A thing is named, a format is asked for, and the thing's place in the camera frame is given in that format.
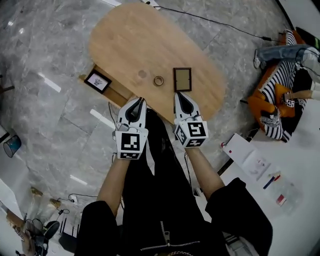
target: electrical outlet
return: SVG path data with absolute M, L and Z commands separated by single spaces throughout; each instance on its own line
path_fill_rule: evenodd
M 76 205 L 78 203 L 77 196 L 75 194 L 70 195 L 70 198 L 73 200 L 73 203 Z

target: blue pen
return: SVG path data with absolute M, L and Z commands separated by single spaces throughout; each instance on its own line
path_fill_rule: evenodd
M 265 184 L 265 186 L 263 187 L 263 189 L 265 190 L 267 187 L 269 187 L 269 185 L 274 181 L 275 177 L 273 176 L 267 184 Z

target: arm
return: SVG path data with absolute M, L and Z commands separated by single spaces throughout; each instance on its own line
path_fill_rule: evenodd
M 105 201 L 114 216 L 117 216 L 129 164 L 130 160 L 114 160 L 96 199 Z
M 213 192 L 224 187 L 225 184 L 199 148 L 186 148 L 185 151 L 191 161 L 199 185 L 208 200 Z

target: gray tile floor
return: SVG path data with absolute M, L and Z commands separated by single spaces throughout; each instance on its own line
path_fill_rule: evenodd
M 275 0 L 157 3 L 274 39 L 289 27 Z M 96 195 L 116 149 L 111 128 L 90 114 L 94 109 L 111 120 L 107 100 L 78 81 L 93 64 L 90 32 L 111 8 L 101 0 L 0 0 L 0 73 L 4 87 L 15 86 L 1 96 L 0 123 L 20 136 L 23 146 L 17 154 L 26 162 L 32 184 L 54 198 Z M 228 159 L 221 142 L 235 132 L 247 134 L 254 123 L 239 100 L 253 91 L 261 76 L 252 63 L 255 48 L 271 43 L 197 17 L 160 12 L 180 26 L 227 78 L 223 107 L 208 121 L 210 140 L 203 146 L 218 170 Z M 49 87 L 48 80 L 61 91 Z M 186 168 L 183 150 L 174 146 Z

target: picture frame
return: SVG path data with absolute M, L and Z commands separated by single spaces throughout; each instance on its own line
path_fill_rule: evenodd
M 101 94 L 103 94 L 112 83 L 112 81 L 108 77 L 101 74 L 95 69 L 90 72 L 84 82 Z
M 191 67 L 174 67 L 173 84 L 175 92 L 192 91 Z

